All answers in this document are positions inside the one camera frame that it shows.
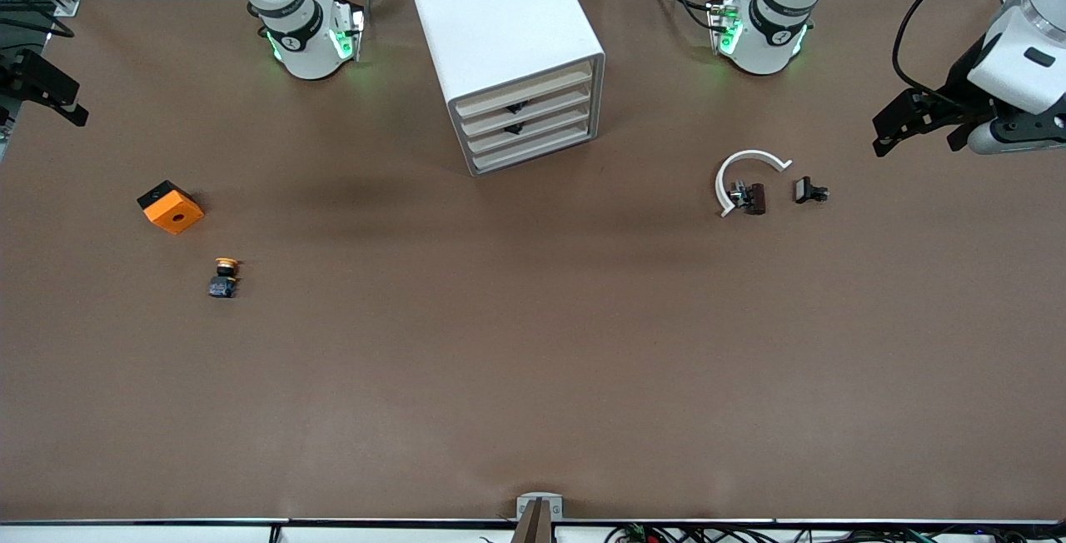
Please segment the orange button with blue base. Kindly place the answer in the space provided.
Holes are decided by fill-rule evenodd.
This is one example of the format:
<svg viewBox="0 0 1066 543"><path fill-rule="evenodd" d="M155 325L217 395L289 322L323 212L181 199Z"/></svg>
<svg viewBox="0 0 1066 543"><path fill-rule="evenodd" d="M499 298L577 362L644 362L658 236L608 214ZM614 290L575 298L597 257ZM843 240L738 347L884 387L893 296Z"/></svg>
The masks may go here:
<svg viewBox="0 0 1066 543"><path fill-rule="evenodd" d="M216 274L208 285L208 294L213 299L232 299L239 282L240 262L229 257L216 259Z"/></svg>

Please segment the orange and black button box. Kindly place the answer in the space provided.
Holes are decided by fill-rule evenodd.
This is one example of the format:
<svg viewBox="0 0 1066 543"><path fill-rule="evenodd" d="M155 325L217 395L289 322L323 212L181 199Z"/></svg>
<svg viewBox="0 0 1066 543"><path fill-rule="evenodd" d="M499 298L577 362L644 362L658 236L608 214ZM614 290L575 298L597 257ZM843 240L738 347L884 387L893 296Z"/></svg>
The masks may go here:
<svg viewBox="0 0 1066 543"><path fill-rule="evenodd" d="M198 202L171 180L163 180L138 197L138 206L149 223L172 235L185 231L205 215Z"/></svg>

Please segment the white drawer cabinet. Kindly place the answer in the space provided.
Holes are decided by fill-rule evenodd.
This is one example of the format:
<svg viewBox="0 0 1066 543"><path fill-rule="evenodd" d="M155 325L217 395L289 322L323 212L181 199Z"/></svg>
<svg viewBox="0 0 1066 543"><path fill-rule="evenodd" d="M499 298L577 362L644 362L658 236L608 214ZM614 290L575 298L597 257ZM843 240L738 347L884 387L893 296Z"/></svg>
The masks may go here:
<svg viewBox="0 0 1066 543"><path fill-rule="evenodd" d="M414 0L461 150L453 102L574 62L595 63L589 130L598 133L605 50L579 0Z"/></svg>

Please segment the brown block with metal clip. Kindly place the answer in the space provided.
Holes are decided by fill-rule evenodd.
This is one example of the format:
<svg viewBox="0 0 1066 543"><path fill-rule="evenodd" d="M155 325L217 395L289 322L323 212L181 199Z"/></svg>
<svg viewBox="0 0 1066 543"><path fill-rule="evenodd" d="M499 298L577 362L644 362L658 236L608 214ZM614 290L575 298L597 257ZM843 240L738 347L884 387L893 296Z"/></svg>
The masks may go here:
<svg viewBox="0 0 1066 543"><path fill-rule="evenodd" d="M734 180L727 193L734 209L740 210L740 212L753 215L765 214L765 185L758 182L746 185L742 180Z"/></svg>

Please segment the brown table mat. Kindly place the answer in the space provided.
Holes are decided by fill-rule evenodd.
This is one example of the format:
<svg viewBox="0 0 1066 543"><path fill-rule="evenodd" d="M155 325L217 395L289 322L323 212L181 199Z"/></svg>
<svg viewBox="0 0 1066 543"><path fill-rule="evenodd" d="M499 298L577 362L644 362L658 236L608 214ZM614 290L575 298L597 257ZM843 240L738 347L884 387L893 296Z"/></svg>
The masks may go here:
<svg viewBox="0 0 1066 543"><path fill-rule="evenodd" d="M85 0L87 125L0 162L0 520L1066 520L1066 151L876 158L910 1L763 79L581 0L599 135L472 177L411 0L323 82L240 1Z"/></svg>

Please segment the brown tapered bar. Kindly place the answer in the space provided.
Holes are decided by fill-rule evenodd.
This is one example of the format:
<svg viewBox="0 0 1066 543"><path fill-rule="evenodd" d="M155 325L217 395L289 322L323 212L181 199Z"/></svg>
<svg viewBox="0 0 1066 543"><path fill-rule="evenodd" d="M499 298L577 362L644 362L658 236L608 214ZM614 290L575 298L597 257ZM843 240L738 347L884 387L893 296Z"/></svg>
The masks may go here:
<svg viewBox="0 0 1066 543"><path fill-rule="evenodd" d="M544 501L528 506L511 533L510 543L556 543L555 523L544 509Z"/></svg>

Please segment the grey metal bracket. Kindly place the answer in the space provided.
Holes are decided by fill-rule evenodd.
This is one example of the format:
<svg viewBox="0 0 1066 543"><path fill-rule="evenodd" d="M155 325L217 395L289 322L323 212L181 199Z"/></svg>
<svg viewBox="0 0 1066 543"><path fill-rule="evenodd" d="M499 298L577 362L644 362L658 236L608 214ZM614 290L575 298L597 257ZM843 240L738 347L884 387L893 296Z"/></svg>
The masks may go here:
<svg viewBox="0 0 1066 543"><path fill-rule="evenodd" d="M565 520L564 498L561 494L553 492L528 492L516 498L516 520L520 521L528 506L537 501L544 501L544 513L548 514L550 521Z"/></svg>

